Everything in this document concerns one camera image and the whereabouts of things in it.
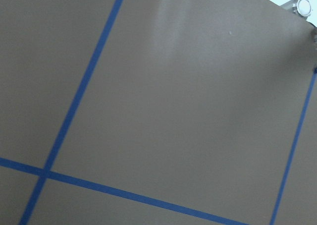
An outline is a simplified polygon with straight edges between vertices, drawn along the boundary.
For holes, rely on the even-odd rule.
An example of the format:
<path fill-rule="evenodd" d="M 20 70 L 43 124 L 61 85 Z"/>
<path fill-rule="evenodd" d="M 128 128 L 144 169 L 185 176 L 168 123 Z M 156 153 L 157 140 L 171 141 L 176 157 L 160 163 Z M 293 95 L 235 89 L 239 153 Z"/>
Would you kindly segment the small metal cylinder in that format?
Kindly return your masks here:
<path fill-rule="evenodd" d="M 304 19 L 307 19 L 312 13 L 312 6 L 309 0 L 290 0 L 280 7 Z"/>

